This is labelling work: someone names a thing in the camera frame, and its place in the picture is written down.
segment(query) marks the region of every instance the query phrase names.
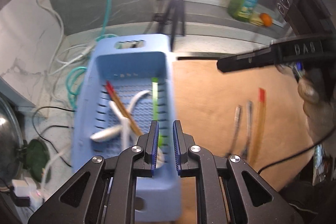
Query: white marble wall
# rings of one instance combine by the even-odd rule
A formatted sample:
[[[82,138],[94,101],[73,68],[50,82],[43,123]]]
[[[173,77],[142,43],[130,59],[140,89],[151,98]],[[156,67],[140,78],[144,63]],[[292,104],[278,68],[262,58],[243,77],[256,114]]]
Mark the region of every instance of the white marble wall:
[[[0,10],[0,89],[16,105],[37,104],[59,37],[57,20],[36,0],[11,0]]]

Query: triangular cutout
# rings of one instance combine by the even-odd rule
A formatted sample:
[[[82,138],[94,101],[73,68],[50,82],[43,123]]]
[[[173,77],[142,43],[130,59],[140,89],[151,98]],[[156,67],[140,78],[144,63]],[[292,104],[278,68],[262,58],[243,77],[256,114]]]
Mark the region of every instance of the triangular cutout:
[[[59,199],[61,202],[77,208],[81,202],[90,172],[85,172]]]
[[[243,171],[241,175],[254,207],[259,207],[272,201],[272,196],[247,171]]]

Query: tripod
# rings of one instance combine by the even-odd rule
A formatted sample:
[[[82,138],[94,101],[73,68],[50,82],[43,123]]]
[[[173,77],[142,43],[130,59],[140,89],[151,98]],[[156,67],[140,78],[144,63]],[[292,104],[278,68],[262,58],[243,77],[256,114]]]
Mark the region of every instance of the tripod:
[[[156,19],[158,21],[157,33],[164,33],[165,26],[168,21],[172,22],[171,34],[170,34],[170,50],[174,49],[174,41],[176,35],[177,23],[182,22],[182,35],[185,36],[185,6],[184,0],[170,0],[167,10],[165,11],[163,17]]]

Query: hand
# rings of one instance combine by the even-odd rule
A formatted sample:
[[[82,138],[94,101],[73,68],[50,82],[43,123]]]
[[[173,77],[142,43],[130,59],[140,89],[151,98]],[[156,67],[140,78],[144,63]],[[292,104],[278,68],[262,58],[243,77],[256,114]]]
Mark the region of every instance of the hand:
[[[298,93],[304,100],[303,111],[307,115],[306,125],[308,133],[313,143],[317,143],[325,137],[336,124],[336,89],[334,89],[334,94],[330,102],[325,102],[314,88],[313,83],[304,76],[299,80]],[[327,155],[336,157],[336,134],[333,134],[323,142],[323,148]]]

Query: basket drainage hole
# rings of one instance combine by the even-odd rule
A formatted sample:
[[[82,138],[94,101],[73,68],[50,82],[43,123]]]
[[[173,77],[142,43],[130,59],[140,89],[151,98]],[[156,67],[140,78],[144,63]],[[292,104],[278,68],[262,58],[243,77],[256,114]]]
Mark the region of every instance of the basket drainage hole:
[[[135,197],[134,208],[137,211],[142,211],[145,209],[145,200],[143,198]]]

